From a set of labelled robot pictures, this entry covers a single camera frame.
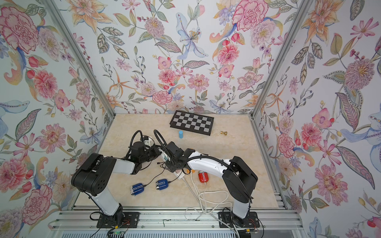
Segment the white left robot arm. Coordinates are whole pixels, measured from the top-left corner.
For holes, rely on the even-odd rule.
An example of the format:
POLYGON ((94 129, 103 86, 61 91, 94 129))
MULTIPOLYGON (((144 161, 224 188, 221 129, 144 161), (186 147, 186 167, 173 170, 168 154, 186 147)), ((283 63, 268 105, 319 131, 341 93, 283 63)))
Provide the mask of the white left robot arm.
POLYGON ((111 194, 108 182, 112 174, 135 175, 145 162, 151 162, 161 155, 156 145, 135 142, 125 157, 105 157, 92 153, 71 178, 71 185, 87 196, 100 210, 103 226, 119 227, 127 222, 123 206, 111 194))

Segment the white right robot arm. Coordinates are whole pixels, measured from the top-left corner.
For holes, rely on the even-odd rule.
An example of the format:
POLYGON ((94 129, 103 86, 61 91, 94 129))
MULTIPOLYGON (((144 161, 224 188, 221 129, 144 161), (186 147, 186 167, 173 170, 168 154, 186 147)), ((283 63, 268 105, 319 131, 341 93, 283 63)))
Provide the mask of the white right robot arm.
POLYGON ((218 159, 201 154, 194 149, 183 150, 171 142, 160 146, 162 157, 171 172, 188 169, 203 171, 221 178, 234 202, 231 217, 234 225, 242 227, 249 221, 252 193, 256 188, 258 176, 240 157, 218 159))

